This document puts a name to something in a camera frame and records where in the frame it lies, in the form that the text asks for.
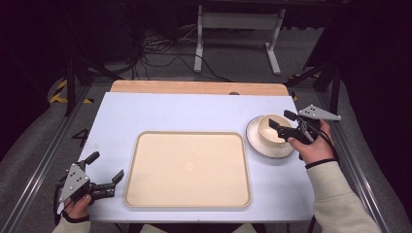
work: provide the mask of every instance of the white plate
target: white plate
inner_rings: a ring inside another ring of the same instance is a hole
[[[261,141],[258,134],[258,121],[261,118],[262,116],[255,117],[249,122],[248,127],[246,128],[246,137],[252,148],[260,154],[271,158],[282,158],[291,154],[294,151],[294,148],[289,143],[285,143],[278,148],[271,148]]]

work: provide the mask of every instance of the beige tray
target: beige tray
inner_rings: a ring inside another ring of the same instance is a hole
[[[251,201],[243,138],[226,132],[139,135],[124,202],[130,207],[245,207]]]

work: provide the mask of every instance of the person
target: person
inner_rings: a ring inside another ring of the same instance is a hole
[[[329,125],[324,120],[321,120],[321,130],[331,139]],[[288,143],[302,155],[306,163],[315,193],[314,216],[324,233],[381,232],[364,209],[360,198],[349,187],[331,147],[322,137],[310,145],[304,145],[295,138],[288,138]],[[69,204],[53,233],[88,232],[90,223],[86,207],[89,201],[90,197],[85,196],[76,205]],[[151,225],[144,225],[141,232],[145,231],[164,232]],[[256,232],[251,224],[243,224],[236,231]]]

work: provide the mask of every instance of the white table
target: white table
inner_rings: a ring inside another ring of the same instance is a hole
[[[258,154],[246,138],[254,117],[295,112],[290,96],[106,93],[80,160],[100,157],[86,173],[107,183],[124,170],[116,196],[96,201],[91,220],[108,222],[291,222],[312,216],[313,189],[294,151],[282,159]],[[245,140],[252,201],[245,208],[129,208],[123,195],[137,136],[148,130],[230,131]]]

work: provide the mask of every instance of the table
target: table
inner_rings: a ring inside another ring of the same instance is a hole
[[[242,95],[228,95],[233,92]],[[188,109],[191,111],[198,105],[201,108],[188,116]],[[94,151],[100,152],[100,157],[86,169],[95,183],[106,183],[120,169],[125,175],[114,198],[96,201],[89,208],[91,220],[155,223],[310,219],[313,190],[297,152],[283,159],[270,159],[257,154],[245,136],[252,118],[269,112],[281,114],[285,108],[295,111],[292,98],[282,84],[116,81],[103,99],[80,160]],[[230,120],[213,114],[229,116],[240,112],[241,116]],[[160,113],[167,113],[167,120]],[[146,130],[171,129],[232,131],[243,136],[252,190],[250,205],[245,208],[127,207],[123,194],[137,135]]]

